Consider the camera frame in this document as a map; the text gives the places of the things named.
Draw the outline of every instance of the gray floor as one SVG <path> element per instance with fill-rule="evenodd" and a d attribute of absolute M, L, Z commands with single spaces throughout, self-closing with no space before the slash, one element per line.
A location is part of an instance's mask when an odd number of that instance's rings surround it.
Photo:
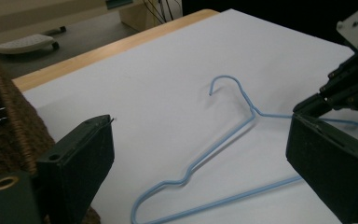
<path fill-rule="evenodd" d="M 43 34 L 53 36 L 60 49 L 47 47 L 10 57 L 0 54 L 1 66 L 12 78 L 20 77 L 137 33 L 120 21 L 117 12 L 68 25 L 66 29 L 65 33 L 57 29 Z"/>

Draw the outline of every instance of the metal grommet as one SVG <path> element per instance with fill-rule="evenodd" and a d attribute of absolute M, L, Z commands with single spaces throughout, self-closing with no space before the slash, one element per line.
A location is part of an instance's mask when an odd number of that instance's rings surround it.
<path fill-rule="evenodd" d="M 6 176 L 0 179 L 0 190 L 14 186 L 19 180 L 20 179 L 15 175 Z"/>

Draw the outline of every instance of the brown woven basket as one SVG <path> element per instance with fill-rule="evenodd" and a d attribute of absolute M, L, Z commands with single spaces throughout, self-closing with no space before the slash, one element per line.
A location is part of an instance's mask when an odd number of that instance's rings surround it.
<path fill-rule="evenodd" d="M 43 120 L 0 68 L 0 175 L 35 174 L 36 159 L 54 145 Z M 91 208 L 83 223 L 100 223 Z"/>

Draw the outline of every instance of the wooden table edge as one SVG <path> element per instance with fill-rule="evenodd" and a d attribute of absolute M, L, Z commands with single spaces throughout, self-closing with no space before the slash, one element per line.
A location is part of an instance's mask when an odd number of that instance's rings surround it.
<path fill-rule="evenodd" d="M 13 79 L 13 82 L 20 89 L 20 91 L 28 91 L 55 78 L 65 76 L 92 63 L 96 63 L 110 56 L 119 54 L 120 52 L 132 49 L 143 43 L 186 27 L 197 21 L 202 21 L 216 14 L 218 14 L 217 11 L 203 9 L 175 21 L 164 23 L 136 35 L 131 35 L 106 46 L 75 56 L 74 58 L 60 63 L 55 63 L 28 75 L 15 78 Z"/>

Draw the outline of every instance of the white tabletop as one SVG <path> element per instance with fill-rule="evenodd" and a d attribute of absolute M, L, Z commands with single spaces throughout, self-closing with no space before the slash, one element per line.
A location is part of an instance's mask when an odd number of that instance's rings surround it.
<path fill-rule="evenodd" d="M 92 206 L 104 224 L 130 223 L 131 206 L 186 167 L 217 139 L 249 118 L 231 80 L 269 113 L 292 108 L 352 55 L 340 45 L 229 10 L 95 63 L 24 95 L 59 140 L 85 119 L 113 122 L 116 160 Z M 358 120 L 358 112 L 332 113 Z M 296 175 L 285 158 L 290 120 L 259 118 L 181 188 L 167 188 L 141 205 L 138 220 L 165 217 Z M 358 134 L 354 128 L 342 127 Z M 173 223 L 339 223 L 300 181 Z"/>

